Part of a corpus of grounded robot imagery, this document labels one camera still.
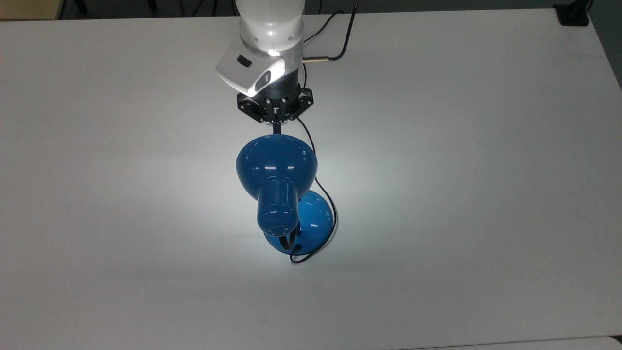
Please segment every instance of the blue desk lamp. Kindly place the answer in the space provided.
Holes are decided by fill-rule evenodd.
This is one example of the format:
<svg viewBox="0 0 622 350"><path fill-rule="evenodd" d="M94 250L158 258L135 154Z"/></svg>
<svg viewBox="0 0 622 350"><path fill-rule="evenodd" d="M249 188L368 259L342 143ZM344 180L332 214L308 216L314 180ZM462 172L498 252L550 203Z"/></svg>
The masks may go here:
<svg viewBox="0 0 622 350"><path fill-rule="evenodd" d="M317 172L311 147L289 135L261 136L242 148L236 169L257 200L257 223L274 248L306 255L326 243L334 218L326 200L309 190Z"/></svg>

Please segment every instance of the power cord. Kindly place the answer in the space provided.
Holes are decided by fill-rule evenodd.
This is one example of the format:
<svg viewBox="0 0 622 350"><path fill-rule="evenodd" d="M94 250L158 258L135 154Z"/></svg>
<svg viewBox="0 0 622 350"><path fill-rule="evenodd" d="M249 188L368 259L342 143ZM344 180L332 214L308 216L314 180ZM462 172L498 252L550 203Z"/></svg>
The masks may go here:
<svg viewBox="0 0 622 350"><path fill-rule="evenodd" d="M332 15L331 15L331 16L327 19L327 21L324 23L324 25L322 26L322 28L320 28L320 30L319 30L319 31L317 31L314 35L311 35L310 37L306 38L306 39L303 41L303 44L304 44L304 43L306 43L307 41L309 41L309 40L313 39L314 37L316 37L319 33L321 33L321 32L324 30L324 28L326 28L326 26L328 25L328 23L330 22L330 20L331 20L331 19L333 19L333 17L335 17L335 15L336 15L336 14L338 14L338 13L343 13L343 11L342 11L342 10L337 10L337 11L333 12L333 14L332 14Z"/></svg>
<svg viewBox="0 0 622 350"><path fill-rule="evenodd" d="M346 53L346 49L348 48L348 41L350 41L350 32L352 31L352 25L354 24L354 16L356 15L356 9L358 9L358 0L354 1L354 7L352 8L352 15L350 16L350 23L348 24L348 32L346 33L346 39L343 42L343 48L341 49L341 53L339 55L337 55L335 57L328 57L328 56L306 57L306 58L303 57L302 58L302 62L303 63L306 63L306 62L328 62L328 61L336 61L336 60L342 58L343 54Z"/></svg>
<svg viewBox="0 0 622 350"><path fill-rule="evenodd" d="M305 129L305 131L307 132L307 136L309 137L309 143L311 143L311 148L313 149L313 153L315 153L317 155L317 152L315 151L315 145L313 143L313 139L311 138L311 133L309 133L309 129L307 129L307 125L305 125L305 123L302 122L300 117L298 117L297 119L300 122L300 124L302 125L302 127ZM335 232L335 228L337 227L337 223L339 221L339 215L337 214L337 207L335 206L335 202L333 201L332 197L330 197L330 195L328 194L328 191L326 191L324 186L322 186L322 184L320 184L320 181L318 181L317 176L315 177L315 183L318 186L320 186L320 188L322 189L322 192L324 192L324 194L328 198L328 201L330 202L330 207L332 208L332 211L333 211L333 224L331 225L330 232L328 233L328 236L326 237L324 242L322 242L322 244L320 244L319 247L317 247L316 249L312 250L309 254L307 254L306 257L304 257L304 258L302 258L300 260L294 260L294 254L298 250L302 249L302 246L300 244L296 244L294 246L294 249L292 250L292 252L289 254L289 261L291 261L292 263L304 263L310 257L312 257L317 252L319 252L322 248L324 248L326 243L330 240L330 237L333 237L333 233Z"/></svg>

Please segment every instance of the black mounting plate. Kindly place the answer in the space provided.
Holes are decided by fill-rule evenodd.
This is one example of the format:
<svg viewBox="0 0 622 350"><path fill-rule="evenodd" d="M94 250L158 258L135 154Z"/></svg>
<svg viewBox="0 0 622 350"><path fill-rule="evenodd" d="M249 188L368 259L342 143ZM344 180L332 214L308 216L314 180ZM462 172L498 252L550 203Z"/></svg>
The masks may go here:
<svg viewBox="0 0 622 350"><path fill-rule="evenodd" d="M309 88L300 88L298 101L289 102L286 98L265 99L264 108L251 97L243 93L238 94L238 109L252 119L263 123L282 123L286 120L298 118L305 110L313 105L313 92Z"/></svg>

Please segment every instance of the lamp base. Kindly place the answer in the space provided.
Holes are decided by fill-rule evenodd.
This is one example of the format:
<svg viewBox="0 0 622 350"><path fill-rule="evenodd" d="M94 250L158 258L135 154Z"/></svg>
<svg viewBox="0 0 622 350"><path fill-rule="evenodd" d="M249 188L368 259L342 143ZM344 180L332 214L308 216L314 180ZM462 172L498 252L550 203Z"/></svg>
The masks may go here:
<svg viewBox="0 0 622 350"><path fill-rule="evenodd" d="M265 235L268 242L278 251L289 255L299 244L302 248L296 250L294 255L307 255L313 252L326 241L330 235L333 220L335 220L326 200L311 190L300 199L298 216L300 217L300 232L296 234L291 249L284 249L278 237Z"/></svg>

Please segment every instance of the floor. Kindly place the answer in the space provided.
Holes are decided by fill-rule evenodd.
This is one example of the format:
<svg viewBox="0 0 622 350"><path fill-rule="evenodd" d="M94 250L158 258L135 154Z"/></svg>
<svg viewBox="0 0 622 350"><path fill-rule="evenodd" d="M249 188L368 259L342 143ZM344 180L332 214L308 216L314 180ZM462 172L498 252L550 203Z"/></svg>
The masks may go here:
<svg viewBox="0 0 622 350"><path fill-rule="evenodd" d="M80 14L73 0L65 0L61 19L106 19L143 17L232 16L233 0L155 0L158 11L151 12L147 0L84 0L88 14ZM353 0L322 1L322 13L338 9L349 12ZM360 2L359 12L448 11L471 9L550 8L569 0L392 0ZM308 0L305 13L317 13L320 0ZM590 17L622 88L622 1L594 0Z"/></svg>

